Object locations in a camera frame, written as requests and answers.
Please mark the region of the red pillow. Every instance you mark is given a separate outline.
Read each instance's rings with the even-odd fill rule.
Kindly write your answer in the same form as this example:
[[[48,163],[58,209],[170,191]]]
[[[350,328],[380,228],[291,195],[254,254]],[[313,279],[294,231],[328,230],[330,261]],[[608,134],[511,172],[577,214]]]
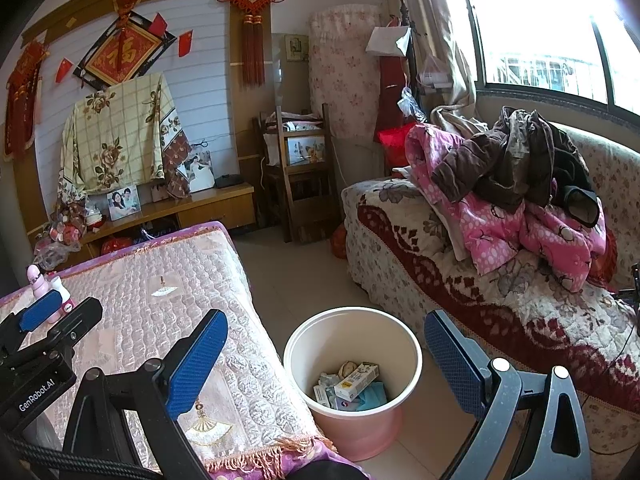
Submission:
[[[409,122],[400,127],[381,130],[376,134],[378,143],[382,145],[388,169],[408,165],[405,144],[408,133],[415,125],[415,122]]]

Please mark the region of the beige cloth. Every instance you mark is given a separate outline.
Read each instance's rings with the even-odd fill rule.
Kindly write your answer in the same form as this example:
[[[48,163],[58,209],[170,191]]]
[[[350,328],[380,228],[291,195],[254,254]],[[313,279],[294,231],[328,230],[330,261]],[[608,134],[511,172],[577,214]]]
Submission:
[[[352,374],[357,369],[357,367],[358,365],[355,362],[347,361],[343,363],[338,369],[337,375],[339,378],[345,379],[350,374]]]

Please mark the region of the pink floral blanket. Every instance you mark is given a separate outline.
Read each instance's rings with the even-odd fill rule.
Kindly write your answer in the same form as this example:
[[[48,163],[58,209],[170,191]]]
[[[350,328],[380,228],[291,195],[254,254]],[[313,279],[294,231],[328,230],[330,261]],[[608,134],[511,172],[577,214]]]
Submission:
[[[471,259],[480,275],[498,270],[524,248],[544,260],[569,292],[579,292],[597,258],[606,253],[606,226],[602,204],[599,219],[587,228],[560,207],[541,207],[523,200],[513,214],[469,193],[460,202],[448,200],[432,180],[435,166],[462,137],[431,125],[413,126],[405,142],[410,174],[427,203],[442,220],[454,253]]]

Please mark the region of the blue snack bag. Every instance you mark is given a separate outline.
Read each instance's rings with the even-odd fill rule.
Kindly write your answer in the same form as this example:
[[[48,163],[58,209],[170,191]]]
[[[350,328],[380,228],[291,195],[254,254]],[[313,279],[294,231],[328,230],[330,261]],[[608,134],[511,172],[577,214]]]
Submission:
[[[385,386],[376,380],[371,382],[357,396],[357,412],[375,410],[387,403]]]

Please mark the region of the window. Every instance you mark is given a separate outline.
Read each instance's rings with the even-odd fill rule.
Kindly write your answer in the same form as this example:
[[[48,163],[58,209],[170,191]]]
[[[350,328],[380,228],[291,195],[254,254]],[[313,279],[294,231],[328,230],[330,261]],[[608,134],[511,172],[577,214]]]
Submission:
[[[639,117],[639,39],[614,0],[447,0],[478,88]]]

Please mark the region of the white trash bin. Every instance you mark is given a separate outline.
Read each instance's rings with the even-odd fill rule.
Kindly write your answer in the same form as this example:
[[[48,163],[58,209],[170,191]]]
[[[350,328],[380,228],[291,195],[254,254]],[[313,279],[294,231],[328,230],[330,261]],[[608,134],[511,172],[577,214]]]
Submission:
[[[399,434],[401,405],[419,382],[423,354],[393,315],[341,307],[299,325],[283,365],[323,434],[359,462],[385,451]]]

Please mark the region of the white green milk carton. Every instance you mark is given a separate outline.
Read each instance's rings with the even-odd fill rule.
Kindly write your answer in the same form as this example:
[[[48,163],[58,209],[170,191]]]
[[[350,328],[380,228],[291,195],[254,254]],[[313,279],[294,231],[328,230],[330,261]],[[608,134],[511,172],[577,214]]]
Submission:
[[[378,378],[379,374],[378,364],[361,363],[352,374],[334,387],[335,395],[338,398],[353,401],[363,389]]]

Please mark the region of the blue white toothpaste box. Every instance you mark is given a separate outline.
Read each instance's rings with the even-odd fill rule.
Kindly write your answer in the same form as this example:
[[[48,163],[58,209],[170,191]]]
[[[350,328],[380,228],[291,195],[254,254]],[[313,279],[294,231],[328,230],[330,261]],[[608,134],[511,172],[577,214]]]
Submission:
[[[361,400],[356,398],[353,401],[347,401],[341,398],[333,398],[331,400],[331,408],[341,412],[356,412],[359,410]]]

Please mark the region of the green white medicine box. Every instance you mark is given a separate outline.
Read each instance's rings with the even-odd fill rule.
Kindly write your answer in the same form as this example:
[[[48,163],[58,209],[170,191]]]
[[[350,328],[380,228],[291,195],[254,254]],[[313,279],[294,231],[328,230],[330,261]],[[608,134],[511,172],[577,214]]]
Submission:
[[[314,385],[314,400],[325,408],[334,408],[335,392],[332,386],[326,384]]]

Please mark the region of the white pill bottle pink label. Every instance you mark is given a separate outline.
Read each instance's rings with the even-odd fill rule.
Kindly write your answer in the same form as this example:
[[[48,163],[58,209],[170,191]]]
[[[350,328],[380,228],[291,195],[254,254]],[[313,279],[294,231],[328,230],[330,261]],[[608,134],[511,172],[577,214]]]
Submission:
[[[62,278],[60,278],[58,275],[55,275],[54,278],[50,279],[50,284],[51,287],[56,290],[62,298],[61,307],[55,313],[53,313],[50,318],[48,318],[48,322],[50,324],[55,324],[60,318],[62,318],[66,314],[69,314],[70,311],[75,307],[75,304],[70,291],[62,282]]]

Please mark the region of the wooden tv cabinet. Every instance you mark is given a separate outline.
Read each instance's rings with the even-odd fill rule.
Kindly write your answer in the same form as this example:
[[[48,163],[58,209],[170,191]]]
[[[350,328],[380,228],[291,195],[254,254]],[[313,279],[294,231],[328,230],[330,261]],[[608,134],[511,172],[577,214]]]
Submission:
[[[38,240],[34,263],[47,271],[69,266],[201,223],[218,221],[228,230],[247,228],[256,222],[254,188],[242,183],[210,188],[186,200],[162,200],[146,204],[139,212],[107,221],[66,246]]]

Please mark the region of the wooden chair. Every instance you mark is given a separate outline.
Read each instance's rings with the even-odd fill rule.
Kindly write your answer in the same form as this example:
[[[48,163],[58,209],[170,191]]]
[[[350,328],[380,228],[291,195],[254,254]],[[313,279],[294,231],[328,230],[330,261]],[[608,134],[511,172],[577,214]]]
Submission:
[[[258,116],[264,142],[259,185],[287,242],[315,243],[341,222],[335,182],[329,105],[310,115],[281,107]]]

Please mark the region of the framed couple photo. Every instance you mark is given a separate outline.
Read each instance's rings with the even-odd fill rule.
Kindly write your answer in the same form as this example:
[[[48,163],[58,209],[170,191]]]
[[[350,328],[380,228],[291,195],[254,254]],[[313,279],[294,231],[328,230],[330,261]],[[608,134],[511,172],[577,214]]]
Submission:
[[[109,192],[106,196],[108,213],[112,221],[117,221],[141,211],[140,198],[135,185]]]

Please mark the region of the pink thermos bottle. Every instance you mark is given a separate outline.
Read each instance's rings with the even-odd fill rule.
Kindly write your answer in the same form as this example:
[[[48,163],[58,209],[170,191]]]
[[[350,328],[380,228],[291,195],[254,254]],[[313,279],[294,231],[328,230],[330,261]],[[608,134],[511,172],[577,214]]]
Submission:
[[[38,266],[30,264],[27,268],[26,275],[35,300],[46,296],[51,289],[51,285]]]

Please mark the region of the floral sofa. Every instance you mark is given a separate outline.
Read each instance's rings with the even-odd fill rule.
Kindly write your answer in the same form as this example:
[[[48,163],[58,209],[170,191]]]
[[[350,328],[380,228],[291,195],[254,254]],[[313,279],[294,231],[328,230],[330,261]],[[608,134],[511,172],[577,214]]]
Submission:
[[[639,309],[612,289],[568,292],[546,264],[519,252],[486,275],[458,260],[436,211],[407,177],[345,188],[349,272],[370,299],[423,330],[444,309],[491,356],[572,375],[597,479],[639,474]]]

